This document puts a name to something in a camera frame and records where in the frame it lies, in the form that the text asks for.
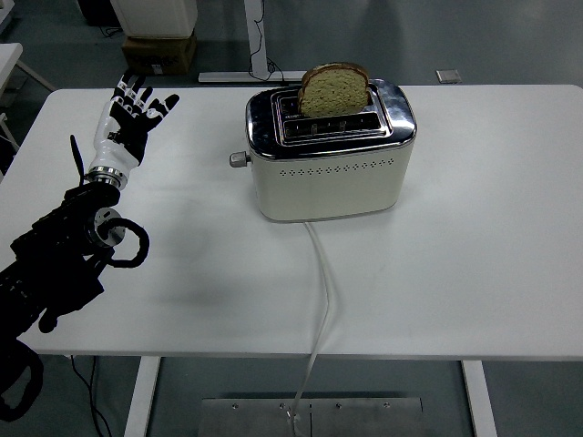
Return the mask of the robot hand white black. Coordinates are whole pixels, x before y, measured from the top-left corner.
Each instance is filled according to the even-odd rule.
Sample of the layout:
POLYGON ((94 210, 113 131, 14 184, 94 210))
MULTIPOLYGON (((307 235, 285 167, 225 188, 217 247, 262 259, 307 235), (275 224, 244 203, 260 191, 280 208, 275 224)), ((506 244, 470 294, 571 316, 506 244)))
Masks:
POLYGON ((125 72, 104 105, 94 136, 96 155, 91 173, 111 171, 123 178, 137 168, 146 151, 150 131, 158 127, 179 102, 172 94, 152 98, 153 88, 143 87, 145 77, 125 72))

